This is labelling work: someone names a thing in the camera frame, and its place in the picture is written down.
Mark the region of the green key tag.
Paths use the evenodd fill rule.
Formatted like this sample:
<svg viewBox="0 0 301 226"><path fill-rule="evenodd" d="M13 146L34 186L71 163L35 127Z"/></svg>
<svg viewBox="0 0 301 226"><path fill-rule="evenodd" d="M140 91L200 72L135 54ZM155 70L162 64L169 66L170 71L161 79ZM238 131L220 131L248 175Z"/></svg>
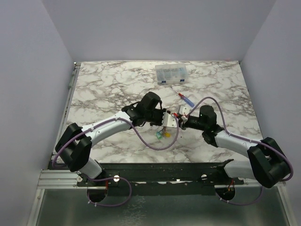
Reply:
<svg viewBox="0 0 301 226"><path fill-rule="evenodd" d="M157 139L162 139L162 137L163 137L162 132L161 132L161 131L158 131L158 132L156 133L156 137L157 137Z"/></svg>

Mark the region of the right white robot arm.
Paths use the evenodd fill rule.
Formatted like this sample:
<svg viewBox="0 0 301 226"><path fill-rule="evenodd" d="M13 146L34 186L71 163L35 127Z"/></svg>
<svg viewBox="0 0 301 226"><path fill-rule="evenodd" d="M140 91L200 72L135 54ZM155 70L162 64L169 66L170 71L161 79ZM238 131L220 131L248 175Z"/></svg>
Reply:
<svg viewBox="0 0 301 226"><path fill-rule="evenodd" d="M276 141L270 137L253 140L227 133L217 124L217 115L209 105L201 106L199 116L189 115L190 109L180 106L178 114L182 129L202 131L204 141L218 148L234 151L247 158L246 161L231 160L216 172L216 179L227 184L233 178L257 180L263 187L271 188L291 173L285 155Z"/></svg>

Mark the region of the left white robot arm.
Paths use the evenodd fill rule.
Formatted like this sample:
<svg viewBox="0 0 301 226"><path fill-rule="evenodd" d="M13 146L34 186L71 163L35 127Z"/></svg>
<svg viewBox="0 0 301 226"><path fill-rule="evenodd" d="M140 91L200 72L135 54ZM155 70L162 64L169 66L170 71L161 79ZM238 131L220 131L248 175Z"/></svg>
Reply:
<svg viewBox="0 0 301 226"><path fill-rule="evenodd" d="M72 123L55 146L55 151L71 172L79 171L88 181L98 186L103 182L103 168L90 157L93 146L104 139L145 123L162 126L164 115L170 113L162 107L160 97L148 92L141 101L123 107L113 116L86 126Z"/></svg>

